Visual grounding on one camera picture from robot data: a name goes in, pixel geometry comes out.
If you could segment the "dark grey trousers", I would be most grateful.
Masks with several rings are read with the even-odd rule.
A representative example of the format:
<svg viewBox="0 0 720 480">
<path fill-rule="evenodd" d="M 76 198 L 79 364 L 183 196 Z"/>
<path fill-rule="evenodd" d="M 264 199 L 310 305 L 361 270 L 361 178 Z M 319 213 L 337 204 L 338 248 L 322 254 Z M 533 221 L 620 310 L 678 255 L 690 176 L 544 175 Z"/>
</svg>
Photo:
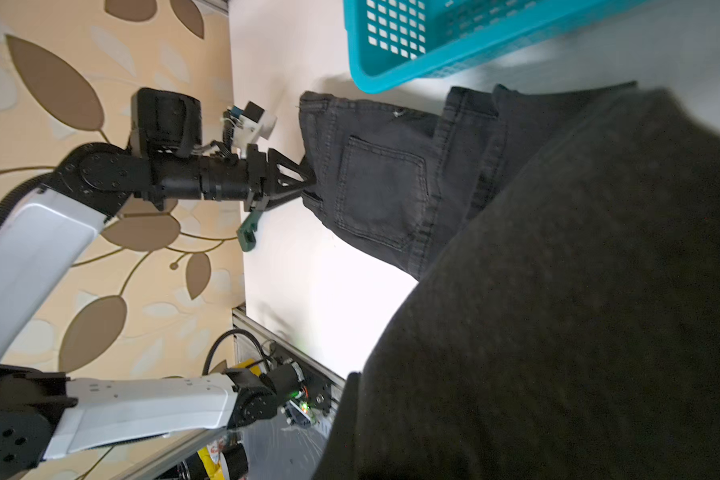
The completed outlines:
<svg viewBox="0 0 720 480">
<path fill-rule="evenodd" d="M 720 479 L 720 134 L 634 83 L 304 93 L 304 205 L 417 282 L 318 479 Z"/>
</svg>

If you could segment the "teal plastic basket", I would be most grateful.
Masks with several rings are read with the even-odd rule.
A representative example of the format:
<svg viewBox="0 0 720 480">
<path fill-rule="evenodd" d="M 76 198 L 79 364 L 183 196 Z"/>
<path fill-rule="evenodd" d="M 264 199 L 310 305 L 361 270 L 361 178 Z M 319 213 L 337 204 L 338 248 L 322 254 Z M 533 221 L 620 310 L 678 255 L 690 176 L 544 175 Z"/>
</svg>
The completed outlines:
<svg viewBox="0 0 720 480">
<path fill-rule="evenodd" d="M 444 78 L 622 14 L 624 0 L 417 1 L 343 4 L 352 79 L 378 94 Z"/>
</svg>

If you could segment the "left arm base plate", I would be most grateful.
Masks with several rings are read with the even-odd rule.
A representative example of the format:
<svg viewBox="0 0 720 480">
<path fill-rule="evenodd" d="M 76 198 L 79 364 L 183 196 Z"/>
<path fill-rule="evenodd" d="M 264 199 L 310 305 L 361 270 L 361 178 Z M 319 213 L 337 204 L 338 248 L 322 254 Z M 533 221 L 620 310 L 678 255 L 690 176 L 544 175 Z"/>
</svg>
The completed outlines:
<svg viewBox="0 0 720 480">
<path fill-rule="evenodd" d="M 333 406 L 331 380 L 306 361 L 276 357 L 266 377 L 289 424 L 313 427 L 330 415 Z"/>
</svg>

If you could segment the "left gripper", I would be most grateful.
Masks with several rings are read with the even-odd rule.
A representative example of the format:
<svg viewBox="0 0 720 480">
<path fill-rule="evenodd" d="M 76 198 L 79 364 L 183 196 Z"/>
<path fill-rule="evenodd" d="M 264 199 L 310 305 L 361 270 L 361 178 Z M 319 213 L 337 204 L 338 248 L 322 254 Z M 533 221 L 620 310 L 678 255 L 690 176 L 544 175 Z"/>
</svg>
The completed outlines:
<svg viewBox="0 0 720 480">
<path fill-rule="evenodd" d="M 245 158 L 165 157 L 152 167 L 149 201 L 160 210 L 167 200 L 241 201 L 248 210 L 264 201 L 274 209 L 316 183 L 314 170 L 302 160 L 296 163 L 273 148 L 266 155 L 256 145 L 247 147 Z"/>
</svg>

